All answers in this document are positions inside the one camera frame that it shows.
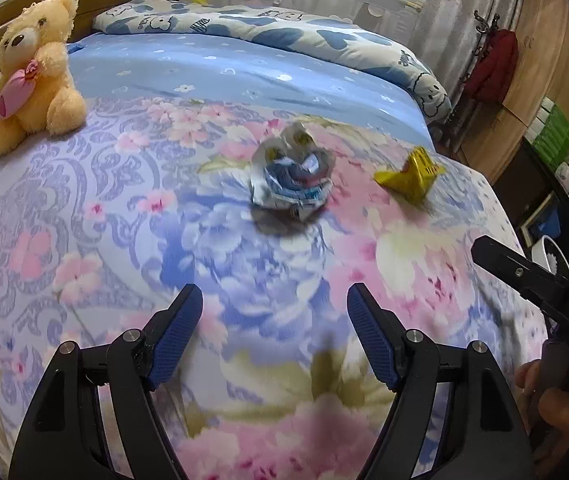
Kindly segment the right hand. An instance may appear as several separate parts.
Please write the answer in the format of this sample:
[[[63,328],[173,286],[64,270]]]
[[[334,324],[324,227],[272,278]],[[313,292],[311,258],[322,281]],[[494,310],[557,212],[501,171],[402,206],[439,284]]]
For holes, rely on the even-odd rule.
[[[556,435],[534,452],[536,478],[569,479],[569,393],[558,388],[542,391],[540,367],[541,360],[536,359],[516,370],[516,402],[527,432],[531,431],[530,410],[536,405],[539,417]]]

